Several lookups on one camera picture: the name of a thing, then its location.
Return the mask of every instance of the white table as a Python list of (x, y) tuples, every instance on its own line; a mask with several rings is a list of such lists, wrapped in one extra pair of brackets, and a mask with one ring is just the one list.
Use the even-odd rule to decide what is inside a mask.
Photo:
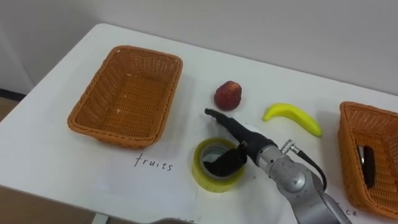
[[(149, 210), (143, 206), (145, 200), (96, 189), (96, 179), (109, 158), (118, 154), (133, 158), (138, 152), (101, 144), (67, 127), (73, 106), (117, 45), (168, 52), (184, 62), (162, 139), (178, 143), (171, 156), (186, 161), (186, 172), (181, 175), (197, 188), (196, 207), (191, 212)], [(287, 201), (252, 163), (246, 166), (243, 181), (224, 194), (197, 187), (190, 175), (195, 145), (220, 135), (209, 128), (214, 121), (203, 115), (203, 110), (214, 107), (211, 96), (227, 80), (243, 87), (241, 105), (228, 115), (243, 117), (279, 145), (293, 139), (336, 187), (342, 186), (336, 138), (339, 104), (357, 101), (398, 111), (397, 96), (99, 24), (0, 123), (0, 185), (140, 223), (178, 217), (195, 223), (278, 223), (281, 216), (283, 222), (293, 223)], [(312, 114), (323, 128), (323, 137), (315, 138), (284, 118), (263, 123), (264, 110), (276, 102), (293, 103)], [(146, 150), (155, 154), (154, 148)]]

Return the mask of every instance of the orange wicker basket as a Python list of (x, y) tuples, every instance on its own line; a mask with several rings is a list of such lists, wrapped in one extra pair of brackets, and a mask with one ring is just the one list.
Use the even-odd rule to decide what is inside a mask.
[[(356, 208), (398, 218), (398, 114), (359, 103), (343, 102), (338, 131), (343, 181)], [(374, 150), (376, 181), (364, 182), (357, 146)]]
[(131, 46), (115, 47), (68, 117), (70, 129), (139, 149), (162, 135), (182, 60)]

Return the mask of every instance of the yellow banana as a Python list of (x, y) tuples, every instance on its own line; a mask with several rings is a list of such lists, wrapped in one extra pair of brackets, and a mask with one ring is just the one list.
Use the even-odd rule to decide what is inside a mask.
[(316, 137), (320, 137), (322, 135), (321, 127), (317, 121), (315, 121), (315, 119), (313, 119), (305, 111), (294, 105), (290, 105), (288, 103), (276, 103), (268, 107), (266, 113), (262, 117), (262, 120), (268, 121), (274, 116), (283, 116), (292, 119)]

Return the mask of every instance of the red apple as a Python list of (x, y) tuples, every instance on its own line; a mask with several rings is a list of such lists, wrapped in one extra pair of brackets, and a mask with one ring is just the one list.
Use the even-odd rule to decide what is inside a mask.
[(241, 102), (242, 87), (232, 81), (222, 84), (214, 94), (214, 102), (223, 111), (231, 111)]

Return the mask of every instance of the tape roll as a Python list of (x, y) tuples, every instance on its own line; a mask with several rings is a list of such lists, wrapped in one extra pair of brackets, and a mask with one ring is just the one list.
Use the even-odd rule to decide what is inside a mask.
[(207, 170), (204, 170), (205, 168), (202, 161), (203, 153), (212, 145), (223, 146), (226, 150), (236, 148), (235, 144), (223, 138), (210, 138), (202, 141), (195, 149), (195, 153), (193, 155), (192, 174), (200, 187), (203, 187), (205, 190), (210, 192), (222, 193), (232, 189), (239, 179), (242, 178), (244, 166), (228, 177), (212, 177)]

